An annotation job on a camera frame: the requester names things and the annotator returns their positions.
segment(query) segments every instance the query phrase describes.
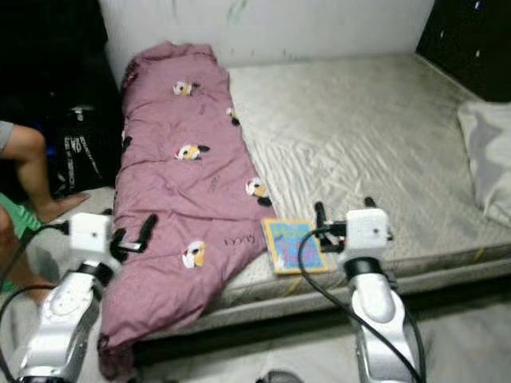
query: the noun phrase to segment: book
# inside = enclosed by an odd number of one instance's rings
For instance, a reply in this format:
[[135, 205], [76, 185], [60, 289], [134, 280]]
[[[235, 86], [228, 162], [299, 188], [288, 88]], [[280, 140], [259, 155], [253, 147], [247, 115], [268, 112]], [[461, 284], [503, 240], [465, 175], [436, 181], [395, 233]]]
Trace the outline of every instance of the book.
[[[276, 274], [299, 274], [298, 248], [302, 238], [314, 226], [312, 221], [299, 219], [263, 219], [268, 251]], [[327, 272], [327, 259], [320, 251], [316, 237], [309, 238], [303, 248], [302, 260], [310, 273]]]

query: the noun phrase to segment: black bag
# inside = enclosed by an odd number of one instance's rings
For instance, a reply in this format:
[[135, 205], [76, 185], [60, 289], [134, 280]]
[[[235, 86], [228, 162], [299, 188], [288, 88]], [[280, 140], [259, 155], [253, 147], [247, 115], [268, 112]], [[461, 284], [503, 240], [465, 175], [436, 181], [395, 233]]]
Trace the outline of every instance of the black bag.
[[121, 158], [121, 137], [109, 129], [108, 115], [77, 105], [45, 121], [55, 158], [50, 183], [55, 195], [113, 186]]

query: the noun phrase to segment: pink blanket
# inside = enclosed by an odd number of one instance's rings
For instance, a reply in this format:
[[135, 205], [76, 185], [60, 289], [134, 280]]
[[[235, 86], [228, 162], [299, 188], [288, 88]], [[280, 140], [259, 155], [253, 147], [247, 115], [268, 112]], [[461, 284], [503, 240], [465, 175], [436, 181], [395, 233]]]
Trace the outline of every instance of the pink blanket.
[[136, 56], [125, 91], [125, 153], [115, 227], [136, 240], [158, 222], [143, 254], [129, 255], [103, 302], [101, 367], [125, 379], [131, 345], [197, 319], [264, 248], [274, 216], [232, 109], [229, 76], [208, 45], [164, 43]]

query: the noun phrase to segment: white mattress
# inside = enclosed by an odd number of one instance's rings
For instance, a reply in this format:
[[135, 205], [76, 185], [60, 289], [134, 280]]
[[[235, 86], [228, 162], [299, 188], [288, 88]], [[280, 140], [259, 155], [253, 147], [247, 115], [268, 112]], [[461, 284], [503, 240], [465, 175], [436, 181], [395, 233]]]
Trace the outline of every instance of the white mattress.
[[[385, 263], [405, 292], [511, 272], [511, 230], [486, 221], [474, 202], [456, 118], [469, 95], [446, 77], [413, 56], [230, 73], [245, 140], [279, 216], [313, 219], [321, 200], [328, 217], [342, 219], [373, 196], [390, 214], [395, 241]], [[112, 195], [95, 191], [81, 210], [99, 212]], [[52, 235], [37, 242], [64, 269], [72, 260]], [[317, 278], [346, 292], [337, 272]], [[263, 254], [183, 332], [326, 306], [300, 277], [274, 276]]]

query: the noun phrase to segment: person's leg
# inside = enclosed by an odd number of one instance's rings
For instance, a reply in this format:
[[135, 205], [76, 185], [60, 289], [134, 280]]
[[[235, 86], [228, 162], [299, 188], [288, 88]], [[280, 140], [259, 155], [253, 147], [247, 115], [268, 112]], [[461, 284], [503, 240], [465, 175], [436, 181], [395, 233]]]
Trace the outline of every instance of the person's leg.
[[42, 222], [49, 222], [89, 198], [84, 193], [54, 201], [46, 166], [46, 143], [40, 132], [14, 125], [0, 158], [15, 160], [20, 184]]
[[[6, 264], [10, 253], [18, 244], [19, 241], [14, 234], [13, 223], [7, 211], [0, 205], [0, 268], [3, 269], [3, 267], [7, 266]], [[15, 283], [19, 287], [51, 285], [50, 282], [32, 272], [25, 252], [16, 262], [9, 275], [7, 275], [7, 281]], [[48, 294], [48, 290], [34, 290], [27, 294], [38, 304], [41, 303]]]

